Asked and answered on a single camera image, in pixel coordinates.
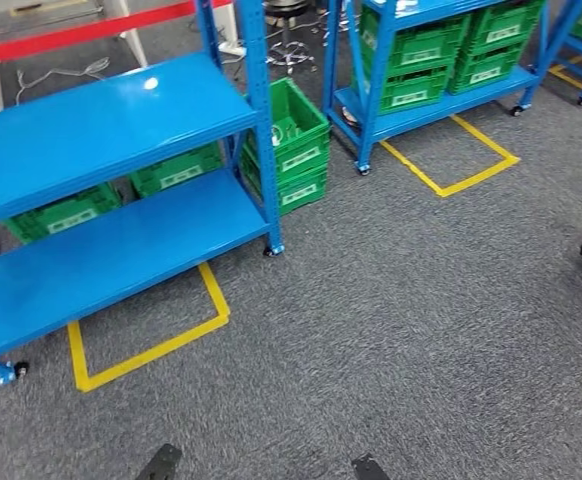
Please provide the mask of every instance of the blue metal shelf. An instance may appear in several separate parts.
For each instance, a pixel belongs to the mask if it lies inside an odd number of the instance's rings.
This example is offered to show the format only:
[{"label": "blue metal shelf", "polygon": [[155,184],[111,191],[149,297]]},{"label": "blue metal shelf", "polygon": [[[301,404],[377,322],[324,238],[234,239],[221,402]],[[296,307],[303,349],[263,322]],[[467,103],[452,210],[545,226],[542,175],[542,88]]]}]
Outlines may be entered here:
[{"label": "blue metal shelf", "polygon": [[[477,8],[488,7],[503,0],[420,0],[417,7],[409,7],[406,13],[396,16],[391,25],[394,30],[415,27],[424,23],[435,22],[443,18],[466,13]],[[385,3],[363,0],[363,4],[382,15]]]},{"label": "blue metal shelf", "polygon": [[[414,128],[428,125],[443,118],[462,112],[477,105],[490,102],[509,93],[533,85],[537,81],[536,75],[529,73],[522,67],[515,67],[511,74],[504,80],[469,90],[458,95],[445,93],[439,102],[409,110],[401,110],[387,115],[380,115],[375,122],[373,140],[379,142],[387,137],[399,135]],[[336,98],[347,107],[356,118],[363,118],[360,97],[352,88],[343,88],[336,92]]]},{"label": "blue metal shelf", "polygon": [[[362,0],[381,15],[376,37],[376,52],[373,67],[368,76],[368,92],[363,84],[364,77],[360,53],[360,38],[354,29],[348,33],[349,46],[351,50],[352,64],[357,84],[354,90],[351,87],[339,89],[336,85],[338,66],[338,18],[329,15],[327,19],[328,43],[325,55],[324,82],[323,86],[322,109],[349,137],[357,149],[356,166],[362,174],[366,174],[369,167],[369,156],[373,144],[384,138],[397,135],[428,123],[440,120],[450,114],[476,107],[483,103],[508,95],[518,90],[524,90],[518,105],[511,113],[518,115],[531,106],[531,100],[546,75],[557,50],[582,12],[582,0],[566,2],[556,22],[556,26],[549,34],[551,20],[549,5],[545,5],[540,18],[539,45],[536,61],[529,73],[522,67],[516,67],[508,78],[490,85],[470,90],[459,95],[444,95],[441,101],[410,110],[380,115],[379,102],[382,82],[386,72],[389,52],[393,44],[396,30],[413,27],[424,23],[434,22],[446,17],[469,12],[482,7],[502,3],[505,0],[419,0],[413,10],[395,15],[397,0],[386,0],[379,5],[373,0]],[[343,0],[329,0],[330,12],[339,12],[342,8]],[[349,1],[345,10],[350,25],[354,25],[354,10]],[[354,132],[345,123],[337,111],[338,105],[346,107],[358,122],[360,133]]]},{"label": "blue metal shelf", "polygon": [[220,169],[0,255],[0,353],[252,240],[268,227],[235,177]]},{"label": "blue metal shelf", "polygon": [[0,220],[253,127],[256,115],[205,53],[6,109]]},{"label": "blue metal shelf", "polygon": [[[223,140],[227,166],[0,256],[0,354],[260,235],[283,250],[262,4],[236,0],[246,96],[222,71],[212,2],[194,0],[204,53],[0,113],[0,220]],[[262,204],[236,177],[256,132]],[[0,362],[0,383],[16,378]]]}]

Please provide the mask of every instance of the shelf frame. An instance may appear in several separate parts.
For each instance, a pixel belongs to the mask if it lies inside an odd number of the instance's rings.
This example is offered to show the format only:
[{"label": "shelf frame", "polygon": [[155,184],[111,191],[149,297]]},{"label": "shelf frame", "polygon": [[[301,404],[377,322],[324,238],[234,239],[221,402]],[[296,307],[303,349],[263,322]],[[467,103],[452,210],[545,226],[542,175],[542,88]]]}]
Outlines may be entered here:
[{"label": "shelf frame", "polygon": [[[185,184],[160,192],[155,196],[114,210],[85,224],[1,255],[0,276],[8,279],[9,268],[14,267],[17,271],[13,272],[13,277],[17,277],[19,280],[12,282],[8,285],[8,288],[0,292],[0,297],[7,295],[7,298],[0,298],[1,300],[6,300],[0,303],[0,320],[3,322],[0,328],[7,328],[11,324],[10,333],[12,334],[9,336],[7,335],[9,332],[4,333],[3,337],[1,337],[0,334],[0,355],[8,353],[13,348],[24,345],[34,338],[61,328],[75,320],[76,317],[79,318],[83,315],[94,313],[259,236],[265,236],[268,253],[277,255],[283,251],[284,246],[280,232],[277,190],[275,181],[275,160],[273,146],[271,142],[272,119],[269,98],[268,72],[265,61],[266,58],[266,39],[265,36],[263,8],[260,3],[251,0],[236,0],[236,2],[238,5],[239,20],[241,24],[241,31],[244,36],[245,46],[249,51],[249,55],[245,60],[248,75],[245,98],[250,110],[246,112],[243,110],[243,113],[240,114],[240,116],[235,122],[225,122],[223,125],[220,125],[219,128],[216,128],[214,125],[213,127],[209,127],[209,131],[195,132],[191,137],[194,138],[194,140],[192,140],[193,142],[198,143],[203,140],[206,143],[213,140],[224,141],[228,165],[225,168],[202,175]],[[210,0],[194,0],[194,3],[197,8],[198,24],[200,26],[204,52],[215,64],[216,68],[222,72],[222,63],[218,51],[218,40],[214,25],[212,2]],[[175,12],[183,12],[186,9],[176,5],[171,10],[174,12],[171,18],[175,18],[179,16]],[[83,39],[80,37],[80,40],[77,41],[83,41]],[[78,88],[88,88],[88,85]],[[196,92],[191,92],[191,94],[195,95]],[[134,92],[129,92],[129,95],[134,95]],[[31,107],[25,104],[19,108],[20,112],[27,112]],[[2,119],[6,121],[6,119],[8,117],[3,115],[7,113],[8,110],[0,113],[0,121]],[[240,155],[240,149],[243,144],[246,130],[250,128],[255,130],[256,146],[260,162],[261,183],[262,186],[262,202],[256,201],[249,192],[244,189],[239,176],[239,172],[235,168],[236,160]],[[188,134],[190,135],[191,132],[182,132],[182,136],[186,139],[188,138],[187,137]],[[178,152],[176,150],[183,148],[184,145],[188,144],[185,141],[180,144],[169,144],[166,147],[163,144],[155,145],[149,151],[144,152],[144,156],[141,159],[132,159],[130,161],[129,159],[122,159],[119,165],[115,163],[117,160],[111,161],[105,165],[106,168],[98,172],[92,174],[78,172],[79,178],[71,179],[71,176],[62,177],[56,175],[53,178],[56,181],[60,182],[59,185],[45,185],[44,191],[41,193],[31,190],[31,186],[37,185],[34,181],[31,181],[32,183],[30,184],[29,191],[23,190],[23,193],[26,195],[26,199],[19,200],[18,198],[14,199],[7,195],[11,203],[8,205],[0,204],[0,214],[15,214],[40,206],[64,195],[75,193],[80,188],[96,185],[102,181],[102,177],[105,174],[112,174],[111,178],[113,178],[114,174],[129,173],[133,168],[139,167],[142,164],[154,163],[169,158],[175,154],[182,153],[182,151]],[[40,147],[40,157],[45,158],[43,147]],[[53,160],[46,158],[44,161],[51,162]],[[198,197],[203,199],[205,192],[215,193],[213,201],[210,202],[213,206],[209,207],[210,210],[213,210],[215,216],[209,217],[208,221],[203,218],[203,214],[206,212],[203,204],[203,202],[194,201]],[[188,205],[189,203],[195,204],[194,207],[194,211],[191,211],[192,218],[197,219],[197,223],[194,222],[194,224],[201,225],[206,228],[206,230],[188,232],[184,225],[180,224],[177,224],[176,226],[177,228],[172,227],[170,230],[167,228],[169,224],[166,215],[169,213],[168,210],[169,208],[173,210],[171,213],[177,215],[177,218],[182,221],[185,217],[182,213],[183,206]],[[228,222],[226,228],[223,229],[220,225],[221,220],[227,217],[229,217],[231,221]],[[163,230],[166,231],[167,236],[169,231],[172,235],[168,237],[169,241],[166,243],[165,238],[155,241],[154,247],[160,248],[160,246],[166,245],[174,250],[166,251],[166,256],[163,254],[160,260],[161,263],[156,265],[151,263],[151,258],[154,257],[142,258],[141,261],[138,260],[135,263],[129,260],[128,262],[129,265],[126,265],[123,259],[118,258],[117,263],[111,263],[114,267],[117,268],[116,275],[107,277],[105,268],[107,261],[106,253],[103,248],[95,247],[94,244],[108,239],[108,236],[111,234],[114,238],[117,238],[119,242],[123,243],[123,248],[120,248],[120,250],[126,249],[125,251],[128,253],[133,246],[133,239],[125,240],[133,237],[133,235],[128,234],[131,231],[142,231],[139,229],[142,229],[142,225],[147,222],[153,223],[154,227],[163,227]],[[120,232],[123,230],[126,230],[127,235],[121,235]],[[197,240],[196,238],[197,237],[194,237],[195,235],[200,235],[200,238]],[[93,236],[97,236],[98,238],[92,239]],[[91,263],[96,264],[99,262],[103,265],[102,275],[104,275],[104,280],[102,280],[100,285],[102,288],[98,290],[97,285],[93,285],[97,283],[95,281],[92,281],[91,284],[81,281],[86,278],[91,278],[92,280],[96,278],[93,270],[80,273],[80,269],[87,262],[85,261],[80,265],[76,265],[71,261],[62,262],[62,257],[58,256],[58,253],[62,251],[67,251],[66,255],[71,255],[71,248],[84,249],[86,253],[83,252],[82,255],[86,255],[85,258],[87,258],[89,253],[96,253],[96,260],[92,260]],[[169,253],[172,251],[174,252],[173,258],[169,256]],[[25,266],[34,265],[38,261],[42,261],[46,266],[46,271],[53,275],[40,277],[38,279],[39,282],[34,285],[28,284]],[[126,271],[129,278],[125,278],[125,268],[130,269]],[[67,277],[73,279],[71,285],[62,283],[63,273],[67,274]],[[56,276],[58,281],[50,280],[53,275]],[[15,307],[17,307],[19,301],[25,298],[20,297],[19,295],[28,289],[33,288],[36,290],[38,287],[40,287],[40,291],[36,293],[36,298],[38,299],[36,305],[40,307],[42,311],[32,308],[28,312],[29,318],[15,318],[15,315],[19,311],[18,308]],[[76,297],[80,297],[82,300],[75,300],[70,307],[62,302],[54,302],[54,293],[64,294],[65,299],[70,299],[71,297],[67,292],[71,291],[71,288],[93,290],[85,291],[80,295],[77,294]],[[13,292],[13,296],[8,297],[9,292]],[[45,295],[47,296],[46,298],[49,298],[48,303],[44,301]],[[34,315],[34,311],[38,312],[39,316]],[[16,377],[16,372],[11,363],[0,361],[0,384],[11,382],[16,379]]]},{"label": "shelf frame", "polygon": [[[349,19],[349,25],[355,25],[353,0],[329,0],[329,12],[339,12],[343,1],[347,1],[345,11]],[[325,55],[324,83],[322,95],[323,112],[335,125],[348,137],[357,149],[355,166],[362,174],[366,175],[370,169],[369,157],[373,145],[383,140],[382,135],[391,136],[404,133],[410,129],[426,125],[444,118],[451,114],[459,113],[462,110],[473,108],[477,105],[488,103],[504,95],[513,93],[512,86],[516,90],[524,90],[521,99],[513,112],[520,113],[531,107],[531,101],[542,79],[547,74],[551,61],[557,55],[558,49],[568,35],[570,28],[582,12],[582,0],[566,2],[560,13],[558,21],[550,31],[550,12],[548,2],[542,9],[540,18],[540,41],[534,63],[529,67],[529,76],[524,81],[505,79],[491,86],[478,89],[482,93],[477,95],[478,101],[471,101],[471,92],[458,95],[462,97],[457,101],[442,101],[436,106],[413,108],[395,114],[380,115],[379,102],[382,95],[382,80],[388,62],[389,52],[393,42],[393,36],[399,30],[437,21],[460,13],[467,13],[482,7],[501,3],[504,0],[420,0],[418,10],[396,16],[397,0],[386,0],[384,5],[379,5],[373,0],[363,0],[363,4],[371,7],[381,15],[378,28],[377,46],[373,58],[373,65],[369,78],[370,88],[368,92],[362,85],[364,78],[363,63],[360,54],[360,38],[354,28],[349,29],[349,43],[351,45],[352,64],[355,76],[358,79],[357,92],[354,94],[351,88],[338,89],[337,56],[338,56],[338,15],[329,14],[326,25],[328,30],[327,45]],[[512,77],[522,78],[519,69]],[[358,122],[359,131],[345,123],[338,107],[345,107],[354,113]],[[413,116],[412,121],[404,121],[406,116]]]}]

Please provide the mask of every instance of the shelf foot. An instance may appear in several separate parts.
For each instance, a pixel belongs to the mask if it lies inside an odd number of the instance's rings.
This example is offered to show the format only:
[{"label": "shelf foot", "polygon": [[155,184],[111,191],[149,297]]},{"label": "shelf foot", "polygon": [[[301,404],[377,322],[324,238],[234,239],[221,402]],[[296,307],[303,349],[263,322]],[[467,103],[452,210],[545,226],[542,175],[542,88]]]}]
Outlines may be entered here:
[{"label": "shelf foot", "polygon": [[284,247],[277,247],[277,248],[271,248],[271,247],[267,247],[265,249],[262,254],[265,257],[277,257],[278,255],[282,254],[282,252],[284,251]]}]

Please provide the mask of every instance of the floor marking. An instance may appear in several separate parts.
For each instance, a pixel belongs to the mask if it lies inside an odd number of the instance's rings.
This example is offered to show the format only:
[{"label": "floor marking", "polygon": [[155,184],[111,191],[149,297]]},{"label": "floor marking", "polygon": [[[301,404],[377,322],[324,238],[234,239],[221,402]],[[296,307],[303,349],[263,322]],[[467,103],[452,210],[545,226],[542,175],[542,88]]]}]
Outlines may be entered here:
[{"label": "floor marking", "polygon": [[411,170],[411,172],[413,172],[414,175],[419,178],[423,183],[425,183],[425,185],[427,185],[428,187],[431,188],[431,190],[433,190],[434,192],[435,192],[436,194],[440,197],[448,197],[450,195],[453,195],[455,193],[461,192],[462,190],[466,190],[467,188],[472,187],[474,185],[477,185],[480,182],[483,182],[487,178],[490,178],[497,173],[500,173],[503,170],[506,170],[507,168],[509,168],[512,165],[515,165],[516,163],[520,161],[520,159],[516,157],[515,155],[509,152],[508,150],[502,148],[500,145],[498,145],[493,140],[487,137],[486,135],[467,122],[466,120],[463,120],[457,115],[451,115],[450,118],[455,121],[456,123],[457,123],[458,125],[460,125],[461,127],[468,131],[468,133],[473,135],[474,137],[486,145],[491,150],[493,150],[494,152],[500,155],[501,157],[502,157],[502,159],[496,163],[496,165],[489,167],[486,170],[483,170],[480,173],[477,173],[475,175],[472,175],[468,178],[465,178],[462,181],[454,183],[453,185],[449,185],[448,187],[440,187],[440,185],[435,183],[434,181],[431,179],[429,176],[428,176],[425,172],[420,170],[419,168],[418,168],[417,166],[416,166],[408,158],[399,152],[397,149],[391,145],[389,145],[386,140],[381,141],[380,145],[385,147],[388,152],[394,156],[395,158],[401,162],[403,165],[405,165],[406,167],[407,167],[409,170]]},{"label": "floor marking", "polygon": [[[22,15],[30,15],[32,13],[49,12],[51,10],[56,10],[56,8],[70,7],[71,5],[77,5],[79,3],[86,3],[87,1],[88,0],[64,0],[64,1],[57,1],[57,2],[51,2],[51,3],[43,3],[39,7],[23,9],[23,10],[17,10],[15,8],[12,8],[9,10],[9,14],[11,15],[12,17],[21,17]],[[35,5],[35,0],[31,0],[31,4]]]},{"label": "floor marking", "polygon": [[[569,60],[569,63],[577,64],[579,62],[582,62],[582,55],[578,55],[576,57],[573,57],[570,60]],[[564,80],[566,83],[570,83],[571,85],[573,85],[576,88],[579,88],[582,90],[582,82],[579,80],[576,80],[575,78],[567,75],[564,72],[564,70],[566,70],[566,66],[562,65],[561,63],[558,63],[557,65],[554,65],[553,67],[549,69],[549,73],[551,75],[554,75],[555,77],[560,78],[561,80]]]},{"label": "floor marking", "polygon": [[126,375],[157,358],[163,357],[167,353],[171,353],[228,323],[231,311],[213,275],[213,272],[206,262],[198,265],[197,268],[200,270],[204,285],[216,307],[217,316],[90,377],[86,368],[86,357],[84,353],[84,344],[82,341],[79,321],[67,325],[69,346],[71,347],[71,358],[73,359],[75,386],[78,390],[85,393],[95,390],[105,383]]}]

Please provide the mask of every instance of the stool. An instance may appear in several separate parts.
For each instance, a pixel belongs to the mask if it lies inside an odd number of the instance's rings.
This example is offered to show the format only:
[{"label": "stool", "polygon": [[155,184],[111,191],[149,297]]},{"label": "stool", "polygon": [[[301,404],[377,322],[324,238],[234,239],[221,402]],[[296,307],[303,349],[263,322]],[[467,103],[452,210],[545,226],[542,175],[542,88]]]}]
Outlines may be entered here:
[{"label": "stool", "polygon": [[291,41],[289,19],[298,17],[308,10],[308,0],[265,0],[265,13],[267,16],[282,20],[282,41],[269,49],[267,63],[286,66],[289,75],[293,73],[293,66],[308,60],[311,71],[316,71],[314,57],[308,46],[302,42]]}]

